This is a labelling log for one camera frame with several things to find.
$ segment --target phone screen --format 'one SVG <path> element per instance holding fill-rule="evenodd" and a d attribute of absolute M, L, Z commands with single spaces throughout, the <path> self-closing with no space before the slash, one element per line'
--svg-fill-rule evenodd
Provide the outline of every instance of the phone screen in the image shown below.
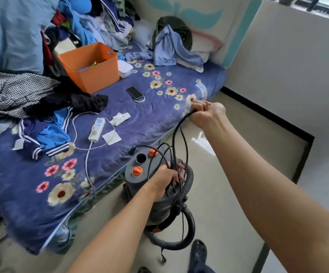
<path fill-rule="evenodd" d="M 143 94 L 141 92 L 139 92 L 137 89 L 135 89 L 133 86 L 129 87 L 125 91 L 127 91 L 135 100 L 143 97 Z"/>

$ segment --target forearm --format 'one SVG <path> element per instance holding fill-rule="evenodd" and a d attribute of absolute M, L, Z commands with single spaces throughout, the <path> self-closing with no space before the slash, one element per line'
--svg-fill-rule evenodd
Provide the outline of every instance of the forearm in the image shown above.
<path fill-rule="evenodd" d="M 154 199 L 151 188 L 144 185 L 86 246 L 67 273 L 129 272 Z"/>
<path fill-rule="evenodd" d="M 208 124 L 204 133 L 258 234 L 286 269 L 305 265 L 310 270 L 317 264 L 312 252 L 329 243 L 329 212 L 262 159 L 226 116 Z"/>

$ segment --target bedsheet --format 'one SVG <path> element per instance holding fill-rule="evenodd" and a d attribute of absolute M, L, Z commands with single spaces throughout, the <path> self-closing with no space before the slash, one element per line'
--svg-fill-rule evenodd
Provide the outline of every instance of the bedsheet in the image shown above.
<path fill-rule="evenodd" d="M 139 51 L 130 46 L 129 51 Z M 88 173 L 96 188 L 102 187 L 130 160 L 128 151 L 138 144 L 152 144 L 173 128 L 194 99 L 208 99 L 225 83 L 225 70 L 211 62 L 198 73 L 180 65 L 155 67 L 150 61 L 130 61 L 132 74 L 97 92 L 109 96 L 100 115 L 86 113 L 75 119 L 77 140 L 70 149 L 40 160 L 13 151 L 18 125 L 11 124 L 0 135 L 0 211 L 8 235 L 32 254 L 38 254 L 56 227 L 78 203 L 92 192 L 85 177 L 84 161 L 88 136 L 97 117 L 111 120 L 118 112 L 130 118 L 116 127 L 122 138 L 111 146 L 90 151 Z M 125 92 L 134 86 L 145 96 L 136 103 Z M 102 134 L 113 127 L 106 123 Z M 70 122 L 68 135 L 75 132 Z M 101 138 L 93 147 L 104 144 Z"/>

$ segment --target orange knob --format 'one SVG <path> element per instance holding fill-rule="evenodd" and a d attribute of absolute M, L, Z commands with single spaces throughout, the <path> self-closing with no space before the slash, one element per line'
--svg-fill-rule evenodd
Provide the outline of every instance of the orange knob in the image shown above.
<path fill-rule="evenodd" d="M 142 167 L 134 167 L 132 170 L 132 175 L 133 176 L 139 176 L 143 173 L 143 168 Z"/>
<path fill-rule="evenodd" d="M 148 155 L 149 155 L 149 157 L 153 157 L 153 155 L 154 156 L 157 156 L 158 155 L 158 152 L 156 152 L 156 154 L 154 154 L 156 151 L 154 150 L 154 149 L 150 149 L 149 150 L 149 153 L 148 153 Z"/>

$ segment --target vacuum cleaner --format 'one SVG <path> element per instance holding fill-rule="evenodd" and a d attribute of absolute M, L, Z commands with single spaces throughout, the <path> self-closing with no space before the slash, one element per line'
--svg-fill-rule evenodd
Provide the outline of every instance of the vacuum cleaner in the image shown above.
<path fill-rule="evenodd" d="M 196 112 L 196 110 L 186 114 L 185 117 L 183 117 L 176 126 L 172 136 L 172 146 L 167 143 L 154 146 L 138 145 L 132 147 L 129 151 L 129 154 L 133 156 L 133 158 L 126 166 L 125 183 L 123 185 L 124 198 L 128 202 L 153 176 L 153 174 L 155 174 L 161 165 L 167 165 L 168 168 L 174 170 L 177 170 L 178 163 L 183 164 L 185 167 L 185 181 L 176 182 L 176 185 L 173 185 L 173 182 L 171 182 L 166 187 L 164 196 L 158 202 L 153 204 L 147 225 L 144 229 L 145 236 L 151 241 L 151 243 L 159 246 L 162 251 L 163 249 L 184 249 L 191 244 L 195 237 L 195 220 L 191 214 L 191 211 L 185 204 L 187 200 L 187 194 L 191 189 L 194 180 L 194 172 L 188 165 L 187 142 L 185 135 L 183 134 L 183 131 L 180 127 L 184 120 L 194 112 Z M 176 158 L 175 137 L 178 129 L 180 129 L 185 142 L 185 162 Z M 175 218 L 180 215 L 180 213 L 185 215 L 188 223 L 188 233 L 185 238 L 182 237 L 182 240 L 179 242 L 167 242 L 155 236 L 155 233 L 161 232 L 169 225 L 171 225 Z"/>

